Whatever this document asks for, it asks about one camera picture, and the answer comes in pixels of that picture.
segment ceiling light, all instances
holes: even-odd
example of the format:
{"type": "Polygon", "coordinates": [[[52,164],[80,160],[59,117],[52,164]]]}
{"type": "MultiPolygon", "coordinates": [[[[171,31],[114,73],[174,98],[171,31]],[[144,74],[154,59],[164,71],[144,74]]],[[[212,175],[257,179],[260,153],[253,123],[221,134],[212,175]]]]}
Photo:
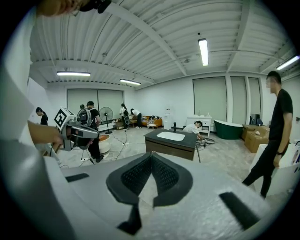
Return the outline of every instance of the ceiling light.
{"type": "Polygon", "coordinates": [[[202,57],[202,64],[203,66],[208,65],[208,49],[207,49],[207,40],[206,39],[199,39],[198,40],[201,57],[202,57]]]}
{"type": "Polygon", "coordinates": [[[90,73],[82,73],[82,72],[57,72],[58,76],[84,76],[89,77],[90,73]]]}
{"type": "Polygon", "coordinates": [[[289,59],[288,61],[286,61],[285,63],[279,65],[279,66],[276,68],[276,70],[281,70],[281,69],[283,69],[283,68],[285,68],[285,67],[291,65],[293,62],[297,61],[298,59],[300,59],[300,56],[295,56],[295,57],[289,59]]]}
{"type": "Polygon", "coordinates": [[[132,81],[132,80],[126,80],[126,79],[120,79],[120,82],[123,82],[123,83],[131,83],[131,84],[135,84],[135,85],[141,85],[140,82],[135,82],[135,81],[132,81]]]}

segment standing fan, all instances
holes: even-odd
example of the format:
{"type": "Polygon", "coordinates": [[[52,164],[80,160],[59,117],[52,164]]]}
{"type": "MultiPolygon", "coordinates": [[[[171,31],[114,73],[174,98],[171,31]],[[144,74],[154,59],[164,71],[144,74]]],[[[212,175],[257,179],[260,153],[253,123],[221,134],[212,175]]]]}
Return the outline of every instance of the standing fan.
{"type": "Polygon", "coordinates": [[[100,119],[102,121],[106,120],[107,132],[105,134],[112,133],[112,131],[110,131],[108,129],[108,121],[111,120],[111,119],[113,119],[113,111],[109,107],[103,107],[103,108],[100,109],[99,115],[100,115],[100,119]]]}

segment white sink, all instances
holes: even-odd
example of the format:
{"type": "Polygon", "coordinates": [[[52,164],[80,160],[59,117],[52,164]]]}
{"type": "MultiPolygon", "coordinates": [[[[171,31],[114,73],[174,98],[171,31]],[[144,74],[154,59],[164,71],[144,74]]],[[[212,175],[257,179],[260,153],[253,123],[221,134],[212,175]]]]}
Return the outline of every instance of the white sink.
{"type": "Polygon", "coordinates": [[[185,137],[183,134],[179,133],[170,133],[170,132],[162,132],[157,135],[158,137],[165,138],[165,139],[170,139],[174,141],[182,141],[185,137]]]}

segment human hand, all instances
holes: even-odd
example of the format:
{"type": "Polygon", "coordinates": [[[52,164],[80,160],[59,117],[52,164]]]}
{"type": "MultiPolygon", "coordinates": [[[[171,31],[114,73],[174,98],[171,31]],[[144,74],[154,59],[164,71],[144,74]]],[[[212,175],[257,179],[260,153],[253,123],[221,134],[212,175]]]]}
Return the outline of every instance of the human hand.
{"type": "Polygon", "coordinates": [[[279,161],[280,161],[280,159],[281,159],[281,155],[276,155],[275,156],[274,161],[273,161],[274,167],[279,168],[279,161]]]}

